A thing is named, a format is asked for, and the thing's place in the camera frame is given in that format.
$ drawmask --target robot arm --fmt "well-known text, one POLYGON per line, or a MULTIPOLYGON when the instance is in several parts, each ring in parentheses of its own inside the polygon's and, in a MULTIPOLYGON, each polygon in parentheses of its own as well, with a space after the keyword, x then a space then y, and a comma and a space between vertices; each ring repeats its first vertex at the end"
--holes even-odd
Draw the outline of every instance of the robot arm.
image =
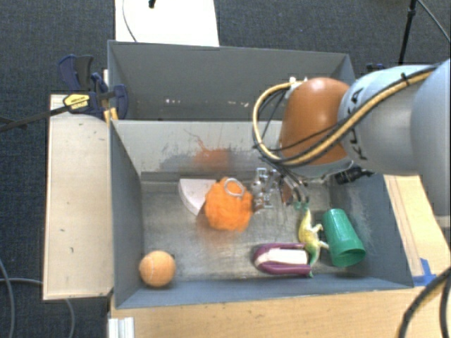
POLYGON ((435 214, 449 215, 450 60, 439 66, 379 70, 351 87, 330 80, 316 78, 288 90, 277 149, 263 143, 259 109, 292 83, 260 96, 253 121, 256 148, 263 157, 307 179, 353 163, 376 173, 418 174, 435 214))

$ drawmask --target toy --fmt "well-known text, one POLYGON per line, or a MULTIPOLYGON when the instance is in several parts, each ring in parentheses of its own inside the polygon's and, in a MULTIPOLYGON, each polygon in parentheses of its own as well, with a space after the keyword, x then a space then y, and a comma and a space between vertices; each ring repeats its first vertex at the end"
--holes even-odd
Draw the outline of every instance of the toy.
POLYGON ((141 279, 151 287, 167 285, 175 274, 175 261, 165 251, 152 251, 140 262, 141 279))
POLYGON ((304 243, 269 243, 260 246, 252 262, 257 269, 272 275, 303 275, 311 273, 304 243))
POLYGON ((310 254, 309 264, 312 266, 319 259, 321 248, 329 249, 329 245, 318 238, 318 231, 323 230, 323 226, 321 224, 311 226, 310 209, 301 203, 296 204, 295 209, 304 212, 297 236, 300 242, 305 243, 305 250, 310 254))
POLYGON ((205 196, 205 215, 211 227, 243 232, 252 216, 253 196, 235 178, 224 177, 205 196))

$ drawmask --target white paper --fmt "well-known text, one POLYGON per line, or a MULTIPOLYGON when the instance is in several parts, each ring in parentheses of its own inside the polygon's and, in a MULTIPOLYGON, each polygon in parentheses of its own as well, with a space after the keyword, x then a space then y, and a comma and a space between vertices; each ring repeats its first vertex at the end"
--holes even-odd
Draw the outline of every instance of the white paper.
POLYGON ((116 40, 219 46, 213 0, 116 0, 116 40))

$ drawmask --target blue clamp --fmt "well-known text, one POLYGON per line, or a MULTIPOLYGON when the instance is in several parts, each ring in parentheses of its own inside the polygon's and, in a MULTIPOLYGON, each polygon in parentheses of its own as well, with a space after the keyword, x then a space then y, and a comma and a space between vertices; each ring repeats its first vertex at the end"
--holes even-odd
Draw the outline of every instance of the blue clamp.
POLYGON ((71 92, 85 92, 89 95, 89 106, 72 113, 83 113, 104 119, 106 107, 101 105, 104 99, 109 105, 116 107, 119 119, 125 119, 128 110, 128 94, 124 84, 116 85, 109 92, 108 85, 99 73, 90 73, 92 56, 75 56, 73 54, 62 58, 58 63, 60 78, 66 83, 71 92))

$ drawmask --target orange ball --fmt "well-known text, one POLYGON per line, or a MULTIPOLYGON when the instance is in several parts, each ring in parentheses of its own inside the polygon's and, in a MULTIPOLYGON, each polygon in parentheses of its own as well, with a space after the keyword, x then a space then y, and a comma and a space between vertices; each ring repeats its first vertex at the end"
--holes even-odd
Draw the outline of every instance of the orange ball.
POLYGON ((141 260, 140 275, 151 287, 163 287, 174 278, 174 258, 165 251, 152 251, 141 260))

